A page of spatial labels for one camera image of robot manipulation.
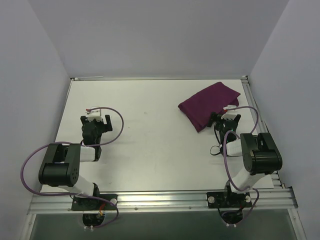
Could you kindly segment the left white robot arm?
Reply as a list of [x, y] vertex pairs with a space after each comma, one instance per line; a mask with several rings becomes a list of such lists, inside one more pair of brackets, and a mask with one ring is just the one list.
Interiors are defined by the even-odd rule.
[[38, 172], [38, 180], [42, 185], [58, 187], [69, 193], [84, 194], [83, 204], [90, 210], [100, 206], [101, 197], [97, 184], [80, 175], [81, 162], [97, 162], [102, 149], [102, 134], [113, 130], [109, 115], [81, 116], [83, 143], [51, 143], [47, 147]]

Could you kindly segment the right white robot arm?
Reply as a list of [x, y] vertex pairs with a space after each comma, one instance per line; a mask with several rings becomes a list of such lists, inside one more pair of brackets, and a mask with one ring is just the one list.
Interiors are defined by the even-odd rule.
[[[222, 193], [222, 200], [230, 207], [240, 201], [239, 193], [248, 192], [260, 179], [283, 166], [282, 156], [270, 133], [237, 135], [240, 119], [240, 114], [212, 112], [207, 124], [209, 128], [214, 127], [217, 147], [223, 156], [230, 189]], [[228, 158], [232, 157], [242, 158], [242, 168], [234, 177], [231, 177], [228, 167]]]

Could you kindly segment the purple surgical cloth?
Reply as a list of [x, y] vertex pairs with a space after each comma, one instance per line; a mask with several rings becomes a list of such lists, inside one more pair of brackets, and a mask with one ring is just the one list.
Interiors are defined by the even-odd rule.
[[181, 102], [178, 108], [186, 115], [199, 133], [207, 127], [211, 113], [217, 114], [228, 105], [238, 106], [241, 94], [222, 82], [212, 84]]

